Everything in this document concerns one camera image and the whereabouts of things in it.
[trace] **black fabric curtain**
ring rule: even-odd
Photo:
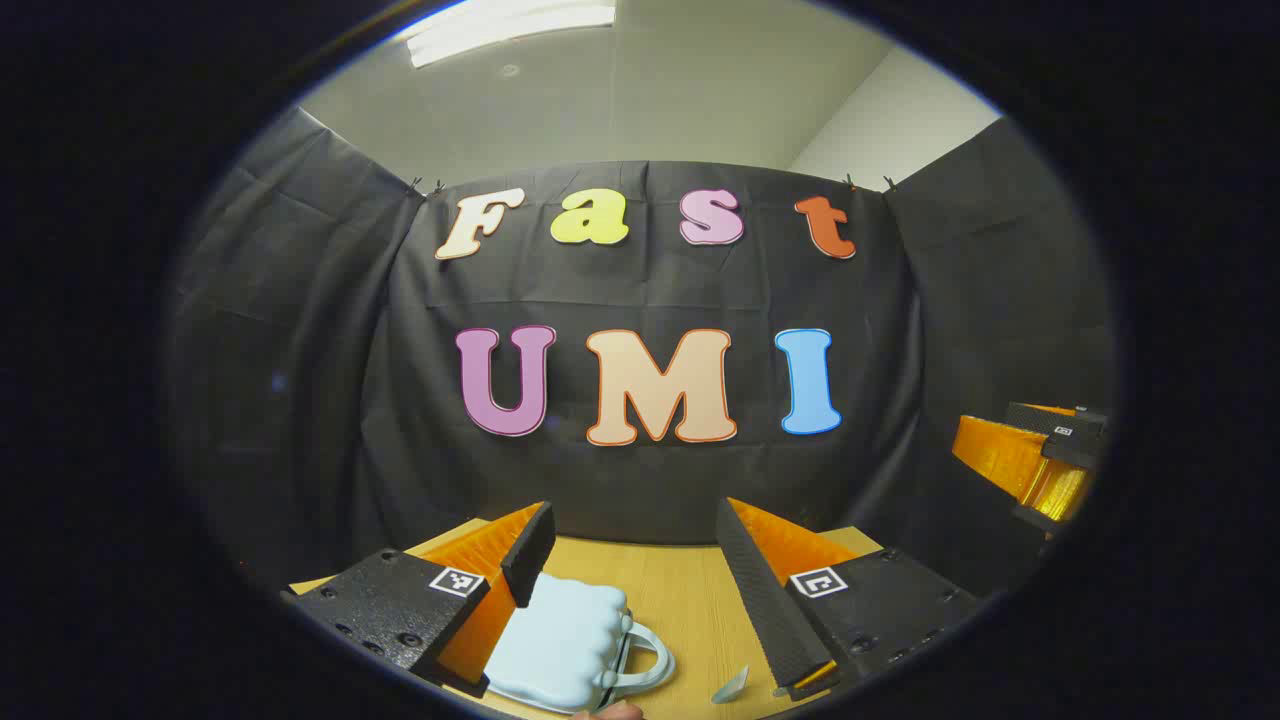
[[[462,197],[521,187],[467,258],[434,258]],[[561,201],[626,197],[627,238],[564,245]],[[690,190],[727,188],[745,233],[680,236]],[[817,251],[794,204],[845,210],[850,260]],[[598,163],[422,197],[301,110],[242,158],[179,264],[172,400],[179,460],[218,537],[269,584],[338,571],[471,516],[534,500],[559,532],[710,543],[732,495],[814,529],[855,524],[986,593],[1038,547],[1012,500],[950,456],[961,414],[1009,401],[1103,404],[1105,295],[1064,190],[1005,120],[881,195],[794,173],[701,163]],[[454,336],[492,328],[493,397],[518,401],[511,331],[557,331],[548,411],[524,437],[466,415]],[[659,366],[696,328],[728,332],[737,436],[668,430],[596,447],[596,331],[640,334]],[[788,328],[823,328],[832,432],[792,436]],[[672,427],[678,423],[677,413]]]

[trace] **ceiling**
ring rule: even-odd
[[[801,0],[618,0],[612,28],[507,41],[420,69],[404,42],[388,44],[302,105],[426,186],[598,160],[787,169],[890,47]]]

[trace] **pink letter u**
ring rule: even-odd
[[[520,348],[520,405],[515,410],[493,401],[490,355],[498,347],[498,333],[471,328],[454,341],[462,351],[462,404],[471,421],[498,436],[527,436],[547,416],[547,348],[556,342],[556,331],[547,325],[526,325],[511,333]]]

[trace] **bag handle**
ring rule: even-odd
[[[614,696],[654,688],[667,682],[667,678],[676,671],[675,656],[671,655],[667,646],[662,644],[658,635],[653,634],[653,630],[640,623],[631,623],[627,634],[635,638],[632,644],[654,651],[658,655],[658,661],[644,673],[620,673],[618,679],[613,683]]]

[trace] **light blue bag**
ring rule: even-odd
[[[658,660],[644,673],[622,673],[632,644]],[[571,715],[667,682],[676,660],[649,628],[634,621],[618,588],[541,573],[527,607],[516,609],[485,675],[489,689]]]

